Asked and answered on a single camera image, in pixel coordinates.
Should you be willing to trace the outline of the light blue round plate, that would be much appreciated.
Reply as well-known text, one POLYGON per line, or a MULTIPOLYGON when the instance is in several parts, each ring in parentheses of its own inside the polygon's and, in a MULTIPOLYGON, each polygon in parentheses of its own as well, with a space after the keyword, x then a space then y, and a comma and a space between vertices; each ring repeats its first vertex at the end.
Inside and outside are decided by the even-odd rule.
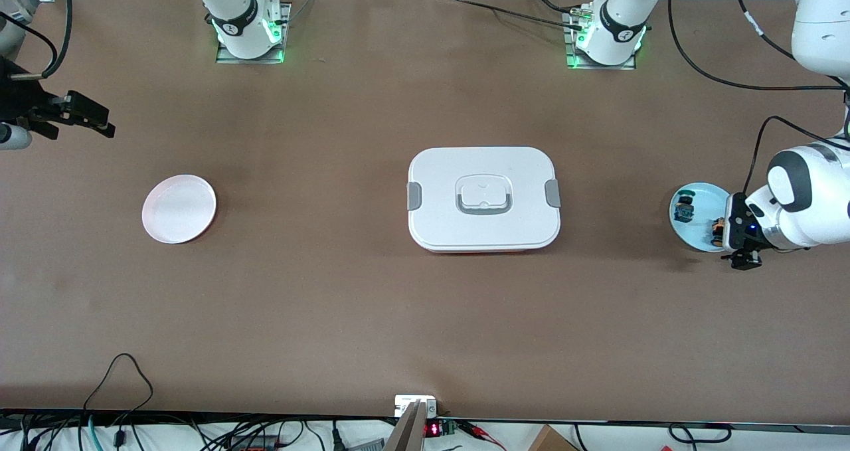
POLYGON ((677 189, 669 203, 669 223, 677 236, 689 247, 702 252, 722 252, 724 248, 713 247, 711 244, 711 226, 719 218, 724 218, 726 199, 730 193, 716 185, 704 182, 694 182, 677 189), (672 218, 673 202, 678 191, 689 189, 695 192, 693 199, 693 220, 689 223, 674 221, 672 218))

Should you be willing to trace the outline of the pink round plate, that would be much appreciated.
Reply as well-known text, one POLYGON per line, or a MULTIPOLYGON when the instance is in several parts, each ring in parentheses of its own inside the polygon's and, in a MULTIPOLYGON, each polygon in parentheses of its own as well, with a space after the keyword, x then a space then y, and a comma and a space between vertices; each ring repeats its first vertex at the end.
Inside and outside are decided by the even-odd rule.
POLYGON ((141 209, 143 229, 155 241, 186 243, 209 229, 218 199, 212 185, 196 175, 176 175, 151 189, 141 209))

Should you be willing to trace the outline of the white lidded lunch box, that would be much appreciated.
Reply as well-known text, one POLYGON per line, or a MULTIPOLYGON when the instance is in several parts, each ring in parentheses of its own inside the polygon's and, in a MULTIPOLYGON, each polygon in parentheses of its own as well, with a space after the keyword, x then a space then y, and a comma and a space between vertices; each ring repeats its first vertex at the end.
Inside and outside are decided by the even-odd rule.
POLYGON ((435 147, 408 167, 408 230, 430 252, 547 247, 560 208, 554 164, 534 147, 435 147))

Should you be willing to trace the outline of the brown cardboard box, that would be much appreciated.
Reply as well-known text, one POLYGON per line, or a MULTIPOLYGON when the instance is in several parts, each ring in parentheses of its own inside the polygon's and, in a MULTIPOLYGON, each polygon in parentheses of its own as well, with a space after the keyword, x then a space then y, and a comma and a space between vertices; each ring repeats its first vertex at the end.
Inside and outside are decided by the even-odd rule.
POLYGON ((549 424, 544 424, 527 451, 581 451, 549 424))

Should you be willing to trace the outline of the red alligator clip leads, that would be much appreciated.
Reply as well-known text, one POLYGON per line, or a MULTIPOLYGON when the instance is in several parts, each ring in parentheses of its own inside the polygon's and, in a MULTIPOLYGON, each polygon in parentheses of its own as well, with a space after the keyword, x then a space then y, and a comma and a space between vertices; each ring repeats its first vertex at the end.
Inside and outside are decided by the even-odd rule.
POLYGON ((479 441, 491 443, 492 445, 495 445, 500 448, 501 451, 508 451, 504 447, 504 445, 502 445, 497 439, 494 439, 491 435, 489 435, 489 433, 486 432, 483 428, 467 421, 457 421, 456 423, 458 429, 466 433, 468 436, 471 436, 472 438, 475 438, 479 441))

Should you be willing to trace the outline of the green push button switch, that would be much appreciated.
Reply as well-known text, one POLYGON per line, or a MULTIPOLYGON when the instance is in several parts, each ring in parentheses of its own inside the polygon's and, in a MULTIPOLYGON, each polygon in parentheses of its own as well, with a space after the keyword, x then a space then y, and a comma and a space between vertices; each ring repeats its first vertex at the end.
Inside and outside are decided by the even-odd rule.
POLYGON ((678 191, 676 200, 673 202, 672 218, 674 221, 689 223, 693 220, 693 199, 695 192, 689 189, 678 191))

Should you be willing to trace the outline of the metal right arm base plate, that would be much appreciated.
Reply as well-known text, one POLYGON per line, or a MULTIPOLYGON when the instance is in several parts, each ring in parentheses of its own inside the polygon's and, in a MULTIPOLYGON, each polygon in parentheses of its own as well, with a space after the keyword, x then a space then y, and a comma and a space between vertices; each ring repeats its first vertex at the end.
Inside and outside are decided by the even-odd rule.
POLYGON ((251 21, 220 25, 212 19, 218 48, 216 63, 280 64, 285 61, 292 4, 264 0, 251 21))

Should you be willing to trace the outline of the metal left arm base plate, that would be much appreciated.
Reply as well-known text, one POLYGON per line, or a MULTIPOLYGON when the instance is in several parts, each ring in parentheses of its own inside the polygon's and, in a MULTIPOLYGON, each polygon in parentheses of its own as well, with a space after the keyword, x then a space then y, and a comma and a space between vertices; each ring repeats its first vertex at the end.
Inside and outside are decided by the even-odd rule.
POLYGON ((631 70, 645 25, 626 27, 603 19, 606 0, 583 3, 562 14, 566 61, 577 69, 631 70))

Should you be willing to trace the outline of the white metal bracket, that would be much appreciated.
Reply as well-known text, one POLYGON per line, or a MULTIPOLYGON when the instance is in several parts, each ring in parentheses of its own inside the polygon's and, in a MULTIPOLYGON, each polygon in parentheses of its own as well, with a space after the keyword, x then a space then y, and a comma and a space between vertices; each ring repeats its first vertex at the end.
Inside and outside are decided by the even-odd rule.
POLYGON ((415 405, 415 403, 423 402, 426 403, 427 408, 427 418, 429 420, 431 418, 436 418, 438 415, 438 401, 436 397, 432 395, 413 395, 413 394, 403 394, 403 395, 395 395, 394 397, 394 417, 400 418, 404 412, 406 412, 406 408, 409 405, 415 405))

